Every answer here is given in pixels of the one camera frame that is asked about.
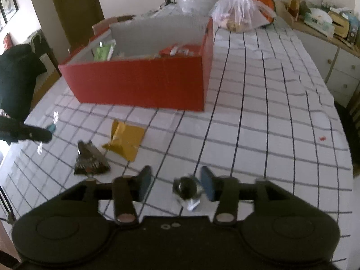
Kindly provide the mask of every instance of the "dark clothing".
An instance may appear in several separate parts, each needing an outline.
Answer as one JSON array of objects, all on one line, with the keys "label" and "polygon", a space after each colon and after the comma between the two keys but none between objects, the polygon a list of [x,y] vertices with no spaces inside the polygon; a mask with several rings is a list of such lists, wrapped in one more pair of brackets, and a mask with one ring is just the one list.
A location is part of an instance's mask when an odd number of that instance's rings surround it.
[{"label": "dark clothing", "polygon": [[24,122],[30,113],[36,77],[46,72],[30,45],[17,45],[0,56],[0,108]]}]

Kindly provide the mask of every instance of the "brown door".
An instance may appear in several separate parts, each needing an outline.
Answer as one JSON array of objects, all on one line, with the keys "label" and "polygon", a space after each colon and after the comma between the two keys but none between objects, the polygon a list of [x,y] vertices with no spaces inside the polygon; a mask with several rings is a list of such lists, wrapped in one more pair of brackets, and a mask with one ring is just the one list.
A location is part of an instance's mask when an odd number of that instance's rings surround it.
[{"label": "brown door", "polygon": [[99,0],[53,0],[71,48],[86,45],[92,26],[104,19]]}]

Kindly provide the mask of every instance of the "cardboard box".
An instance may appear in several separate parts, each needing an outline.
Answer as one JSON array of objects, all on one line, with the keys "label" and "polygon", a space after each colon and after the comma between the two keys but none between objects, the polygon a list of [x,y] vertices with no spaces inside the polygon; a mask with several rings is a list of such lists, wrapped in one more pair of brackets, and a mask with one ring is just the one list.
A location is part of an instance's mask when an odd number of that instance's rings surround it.
[{"label": "cardboard box", "polygon": [[[94,62],[100,41],[116,40],[124,60]],[[172,15],[115,23],[68,58],[59,69],[81,103],[203,111],[213,58],[208,17]],[[189,57],[131,59],[156,55],[174,44],[200,45]]]}]

